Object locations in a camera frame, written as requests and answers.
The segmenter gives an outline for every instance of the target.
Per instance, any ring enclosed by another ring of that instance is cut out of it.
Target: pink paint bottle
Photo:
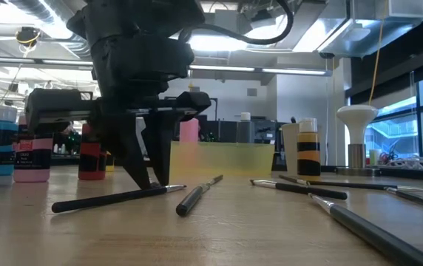
[[[41,183],[50,177],[53,135],[28,132],[26,117],[19,117],[18,143],[14,162],[14,182]]]
[[[183,143],[196,143],[198,141],[198,119],[193,118],[190,121],[180,122],[180,141]]]

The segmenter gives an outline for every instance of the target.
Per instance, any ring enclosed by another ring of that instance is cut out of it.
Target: table surface
[[[390,265],[307,196],[251,186],[247,177],[225,176],[179,217],[176,205],[210,178],[172,178],[188,189],[57,215],[54,202],[138,187],[122,168],[103,181],[78,181],[75,166],[53,167],[49,183],[0,187],[0,265]],[[330,189],[348,192],[334,202],[423,250],[423,206],[384,191]]]

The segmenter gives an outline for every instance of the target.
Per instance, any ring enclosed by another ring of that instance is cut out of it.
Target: window
[[[407,99],[399,98],[397,103],[381,108],[378,117],[367,127],[368,157],[371,149],[393,151],[398,158],[423,157],[423,81],[412,83],[411,88],[416,88],[417,96],[407,95]],[[391,103],[390,98],[383,98],[382,102],[385,100]]]
[[[413,96],[411,98],[408,98],[407,100],[401,100],[398,103],[391,104],[389,106],[381,108],[377,116],[381,117],[383,115],[395,114],[400,111],[414,109],[416,108],[416,106],[417,106],[417,97]]]
[[[372,149],[385,153],[393,151],[399,158],[419,155],[417,117],[407,115],[371,123],[366,128],[365,141],[368,157]]]

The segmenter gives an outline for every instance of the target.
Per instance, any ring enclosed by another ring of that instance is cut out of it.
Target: ventilation duct
[[[10,0],[18,9],[45,23],[43,31],[52,38],[64,38],[68,29],[67,21],[74,13],[63,1],[60,0]],[[83,60],[90,60],[90,50],[86,40],[75,33],[67,32],[71,37],[71,44],[61,44],[70,52]]]
[[[353,57],[373,54],[384,14],[381,47],[423,22],[423,0],[350,0],[347,7],[348,19],[318,47],[319,52]]]

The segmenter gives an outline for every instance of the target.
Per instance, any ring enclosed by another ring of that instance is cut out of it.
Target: black equipment
[[[135,134],[136,117],[143,116],[142,137],[155,175],[169,184],[169,157],[174,127],[211,106],[204,92],[184,92],[160,100],[168,81],[185,78],[194,53],[186,43],[192,30],[202,28],[251,44],[284,39],[293,24],[285,0],[277,0],[288,17],[284,32],[256,40],[214,25],[196,0],[85,0],[87,5],[67,28],[88,40],[101,97],[84,100],[78,90],[34,89],[26,103],[28,129],[61,132],[73,120],[87,120],[106,150],[124,161],[124,168],[141,189],[151,188],[146,164]],[[179,39],[171,37],[182,31]]]

